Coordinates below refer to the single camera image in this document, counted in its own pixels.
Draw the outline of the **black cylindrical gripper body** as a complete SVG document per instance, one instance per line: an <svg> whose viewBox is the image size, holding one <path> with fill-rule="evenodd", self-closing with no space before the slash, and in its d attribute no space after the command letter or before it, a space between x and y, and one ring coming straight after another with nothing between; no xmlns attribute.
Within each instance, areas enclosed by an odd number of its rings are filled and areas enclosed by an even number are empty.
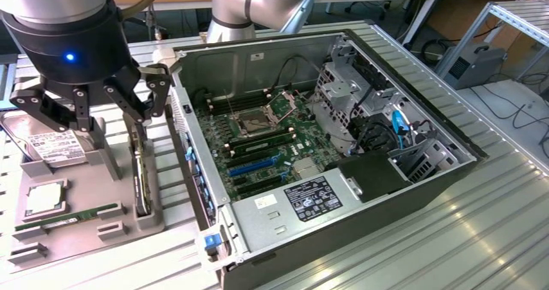
<svg viewBox="0 0 549 290"><path fill-rule="evenodd" d="M1 16L47 80L89 84L129 69L129 49L113 0L106 0L91 16L71 23L30 23L6 12Z"/></svg>

